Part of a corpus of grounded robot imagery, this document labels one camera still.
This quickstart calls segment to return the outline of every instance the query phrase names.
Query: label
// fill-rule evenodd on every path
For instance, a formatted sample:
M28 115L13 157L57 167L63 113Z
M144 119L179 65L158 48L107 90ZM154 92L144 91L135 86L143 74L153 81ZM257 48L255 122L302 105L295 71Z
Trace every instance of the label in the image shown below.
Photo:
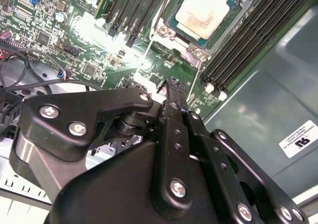
M311 145L318 139L318 127L312 121L307 121L294 131L290 136L279 143L288 158Z

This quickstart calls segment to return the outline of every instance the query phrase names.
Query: motherboard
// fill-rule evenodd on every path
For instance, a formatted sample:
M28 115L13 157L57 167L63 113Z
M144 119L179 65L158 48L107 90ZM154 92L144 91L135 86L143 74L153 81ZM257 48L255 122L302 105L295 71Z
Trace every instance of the motherboard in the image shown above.
M315 1L0 0L0 42L104 89L175 77L204 118Z

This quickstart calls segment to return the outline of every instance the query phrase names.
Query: black robotic arm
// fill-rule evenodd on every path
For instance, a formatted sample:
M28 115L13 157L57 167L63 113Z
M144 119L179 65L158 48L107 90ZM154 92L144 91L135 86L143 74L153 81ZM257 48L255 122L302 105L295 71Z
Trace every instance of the black robotic arm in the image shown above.
M181 84L161 90L163 104L136 88L24 102L10 163L46 191L46 223L308 223L228 134L205 129ZM87 170L90 149L133 135L142 142Z

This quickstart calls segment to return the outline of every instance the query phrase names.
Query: black ram slot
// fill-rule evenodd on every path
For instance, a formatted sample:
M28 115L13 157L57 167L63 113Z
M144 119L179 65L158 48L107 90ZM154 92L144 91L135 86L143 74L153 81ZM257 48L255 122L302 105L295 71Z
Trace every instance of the black ram slot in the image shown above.
M132 27L134 27L134 24L136 23L136 20L137 20L137 16L138 14L140 13L143 5L145 3L145 0L139 0L138 3L134 4L134 7L133 7L133 12L130 16L129 19L127 19L127 31L130 31Z
M122 3L127 3L128 0L117 0L115 5L113 5L111 8L110 8L110 11L107 12L107 7L106 7L106 11L105 11L105 19L106 19L106 22L109 23L111 22L111 20L113 19L114 15L116 14L116 11L118 11L118 9L120 8L121 4Z
M243 51L252 51L253 47L256 45L256 43L259 42L259 40L253 40L255 36L259 36L260 34L267 32L264 30L264 26L268 24L268 21L278 21L279 16L281 16L284 11L286 11L285 4L281 4L281 1L286 0L275 0L271 6L263 12L259 20L255 23L253 23L253 26L250 27L245 35L244 39L240 40L235 45L235 52L231 54L231 56L226 56L226 58L221 62L222 66L219 67L219 69L214 71L214 79L217 82L220 82L222 78L220 78L223 74L226 74L227 71L233 71L233 63L235 64L236 61L241 61L241 56L243 55Z
M211 77L217 75L220 70L224 69L224 66L227 65L225 61L231 57L231 54L237 55L237 53L233 53L235 49L239 48L239 42L244 38L249 38L246 36L251 27L255 25L255 23L260 19L260 15L264 12L264 9L268 6L271 6L275 0L262 0L261 3L256 7L256 10L250 15L250 17L245 21L245 23L239 28L237 33L230 39L230 41L226 44L226 46L216 55L215 58L211 61L208 69L206 69L207 77Z
M125 5L123 6L123 8L121 10L121 13L119 14L119 16L117 16L117 18L115 19L115 22L112 24L112 26L108 32L108 35L114 37L118 33L118 30L120 29L120 27L124 21L126 13L129 11L130 7L132 6L131 4L135 3L135 2L136 2L135 0L127 0L126 1Z
M154 7L156 6L156 0L150 0L149 5L150 6L148 6L147 9L144 11L143 16L138 20L137 26L133 30L129 40L126 43L126 45L130 48L134 45L136 39L138 38L139 33L141 32L142 28L144 27L146 19L150 18L151 13L152 13Z
M250 55L246 56L243 66L238 67L237 69L235 69L235 71L233 71L227 77L224 78L222 82L224 86L229 86L237 78L237 76L247 67L249 63L252 62L252 60L257 56L257 54L260 53L267 46L271 39L275 37L276 33L284 27L284 25L289 21L289 19L292 18L292 16L304 5L306 1L307 0L299 0L298 3L292 6L291 10L284 15L283 22L281 23L281 25L274 26L274 30L272 30L267 39L264 39L262 41L262 43L259 46L259 49L253 51Z

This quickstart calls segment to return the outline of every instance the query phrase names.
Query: ul logo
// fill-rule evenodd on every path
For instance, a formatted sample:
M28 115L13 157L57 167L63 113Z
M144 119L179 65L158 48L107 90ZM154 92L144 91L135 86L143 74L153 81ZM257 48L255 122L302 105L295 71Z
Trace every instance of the ul logo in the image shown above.
M301 140L298 140L295 142L295 145L297 145L298 147L303 147L305 145L307 145L310 142L310 140L306 139L306 138L302 138Z

